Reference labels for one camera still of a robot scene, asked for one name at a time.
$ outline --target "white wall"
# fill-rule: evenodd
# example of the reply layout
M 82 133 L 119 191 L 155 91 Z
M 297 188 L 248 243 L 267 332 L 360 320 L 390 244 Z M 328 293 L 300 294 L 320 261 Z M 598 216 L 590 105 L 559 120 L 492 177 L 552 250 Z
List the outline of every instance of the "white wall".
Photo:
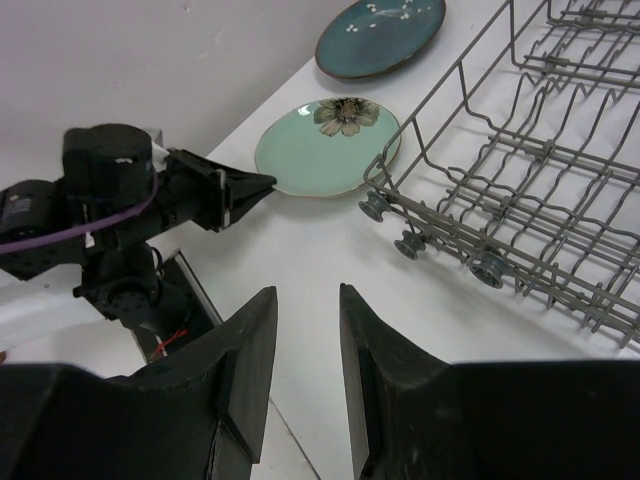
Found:
M 63 132 L 124 122 L 208 153 L 349 0 L 0 1 L 0 189 L 60 174 Z

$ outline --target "rack wheel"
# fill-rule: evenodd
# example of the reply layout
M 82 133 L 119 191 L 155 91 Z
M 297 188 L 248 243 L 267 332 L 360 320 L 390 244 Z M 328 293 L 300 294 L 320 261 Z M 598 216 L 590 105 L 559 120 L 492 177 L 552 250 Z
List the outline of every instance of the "rack wheel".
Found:
M 390 212 L 391 205 L 389 205 L 389 202 L 386 198 L 384 198 L 375 190 L 367 192 L 367 197 L 368 198 L 366 202 L 358 202 L 360 210 L 362 210 L 364 214 L 371 220 L 382 223 L 382 214 L 384 212 Z
M 402 232 L 402 240 L 396 240 L 393 244 L 409 260 L 417 260 L 418 252 L 424 252 L 427 249 L 422 233 L 413 233 L 406 230 Z
M 502 288 L 502 276 L 513 275 L 513 270 L 500 252 L 485 250 L 479 253 L 469 266 L 471 273 L 485 285 L 491 288 Z

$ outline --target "white countertop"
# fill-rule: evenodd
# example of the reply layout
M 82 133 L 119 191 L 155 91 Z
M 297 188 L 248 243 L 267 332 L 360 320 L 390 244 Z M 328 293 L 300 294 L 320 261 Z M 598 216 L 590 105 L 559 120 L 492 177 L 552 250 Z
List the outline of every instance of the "white countertop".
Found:
M 425 54 L 379 79 L 340 82 L 309 61 L 209 158 L 255 171 L 262 133 L 293 108 L 326 97 L 362 96 L 406 119 L 501 3 L 448 0 L 445 24 Z M 383 320 L 450 363 L 635 355 L 580 330 L 563 310 L 547 311 L 512 288 L 487 288 L 444 253 L 428 249 L 417 262 L 405 259 L 393 246 L 402 222 L 393 215 L 381 225 L 369 220 L 357 206 L 365 194 L 363 188 L 314 200 L 276 192 L 221 234 L 189 224 L 160 239 L 182 248 L 225 318 L 262 287 L 277 286 L 271 396 L 321 478 L 352 477 L 338 328 L 341 282 L 355 285 Z

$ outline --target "dishwasher rack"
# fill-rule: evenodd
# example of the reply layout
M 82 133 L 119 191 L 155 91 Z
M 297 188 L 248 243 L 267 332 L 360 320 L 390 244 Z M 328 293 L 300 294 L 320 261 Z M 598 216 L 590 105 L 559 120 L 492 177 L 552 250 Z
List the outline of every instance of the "dishwasher rack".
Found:
M 638 347 L 640 2 L 543 0 L 521 23 L 516 3 L 374 159 L 360 208 L 404 217 L 407 257 L 431 245 L 490 287 L 508 282 Z M 392 175 L 400 135 L 415 159 Z

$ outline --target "plate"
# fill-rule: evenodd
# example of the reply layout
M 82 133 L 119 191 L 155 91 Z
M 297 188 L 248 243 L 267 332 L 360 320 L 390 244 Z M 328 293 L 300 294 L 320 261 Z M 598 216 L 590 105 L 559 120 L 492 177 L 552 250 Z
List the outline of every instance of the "plate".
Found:
M 274 176 L 274 188 L 288 195 L 340 195 L 364 184 L 364 171 L 399 128 L 391 112 L 363 98 L 308 103 L 265 132 L 256 167 Z M 400 138 L 388 151 L 387 165 L 399 147 Z
M 363 78 L 399 67 L 440 30 L 444 0 L 365 0 L 329 24 L 316 46 L 320 70 Z

